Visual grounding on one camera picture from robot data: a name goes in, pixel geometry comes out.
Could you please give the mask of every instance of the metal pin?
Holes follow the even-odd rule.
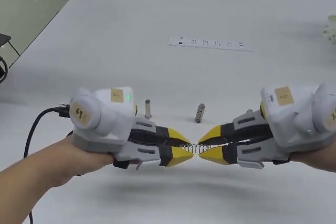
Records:
[[[149,99],[147,99],[145,101],[145,118],[146,119],[150,119],[152,117],[151,114],[151,101]]]
[[[197,108],[197,113],[196,113],[196,117],[195,117],[195,122],[196,123],[201,123],[202,122],[204,111],[205,111],[205,105],[203,103],[201,103]]]

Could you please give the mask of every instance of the power strip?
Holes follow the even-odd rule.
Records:
[[[168,45],[179,47],[200,47],[209,49],[233,50],[233,51],[248,51],[252,52],[244,43],[233,41],[220,41],[210,39],[195,39],[185,37],[171,37]]]

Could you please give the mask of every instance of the hand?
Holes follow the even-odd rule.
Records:
[[[318,151],[292,153],[292,161],[301,162],[313,168],[336,172],[336,141]]]
[[[51,187],[64,185],[74,176],[94,172],[112,164],[114,158],[108,154],[88,153],[71,143],[71,136],[33,154]]]

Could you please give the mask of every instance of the metal spring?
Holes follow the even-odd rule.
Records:
[[[210,150],[212,146],[206,144],[181,144],[180,148],[186,150],[187,152],[200,154],[202,152]]]
[[[201,123],[202,122],[204,111],[205,111],[205,105],[203,103],[201,103],[197,108],[196,117],[195,117],[195,122],[196,123]]]

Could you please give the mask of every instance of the beige sticker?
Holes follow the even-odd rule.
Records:
[[[292,93],[290,92],[288,86],[274,89],[274,92],[280,106],[285,106],[294,103]]]
[[[90,114],[83,109],[78,102],[73,102],[70,105],[70,115],[77,119],[77,121],[83,126],[87,126],[90,121]]]
[[[330,114],[328,115],[328,118],[327,118],[327,125],[330,129],[333,128],[335,123],[336,123],[336,108],[334,108],[330,112]]]
[[[124,102],[122,89],[111,89],[111,102]]]

